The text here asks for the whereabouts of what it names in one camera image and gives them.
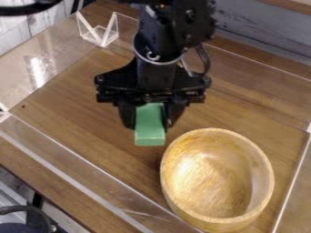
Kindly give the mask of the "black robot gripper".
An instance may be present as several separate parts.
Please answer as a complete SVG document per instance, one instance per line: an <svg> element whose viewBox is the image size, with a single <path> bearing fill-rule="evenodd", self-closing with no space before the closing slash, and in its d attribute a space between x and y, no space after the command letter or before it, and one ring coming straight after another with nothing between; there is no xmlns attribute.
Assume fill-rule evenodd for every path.
<svg viewBox="0 0 311 233"><path fill-rule="evenodd" d="M173 127L188 104L204 102L209 85L211 79L205 75L189 76L179 65L147 65L137 58L94 77L97 101L115 105L120 102L119 115L124 127L129 129L136 126L133 105L147 103L165 103L164 128Z"/></svg>

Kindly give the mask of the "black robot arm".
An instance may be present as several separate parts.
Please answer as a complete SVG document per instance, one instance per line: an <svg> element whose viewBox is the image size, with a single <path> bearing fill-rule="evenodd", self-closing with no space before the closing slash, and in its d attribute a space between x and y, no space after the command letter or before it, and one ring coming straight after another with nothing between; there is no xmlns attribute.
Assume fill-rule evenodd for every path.
<svg viewBox="0 0 311 233"><path fill-rule="evenodd" d="M137 126L137 108L159 103L171 128L185 107L205 100L211 85L203 43L215 32L215 0L119 0L140 6L133 58L94 76L96 98L117 107L123 125Z"/></svg>

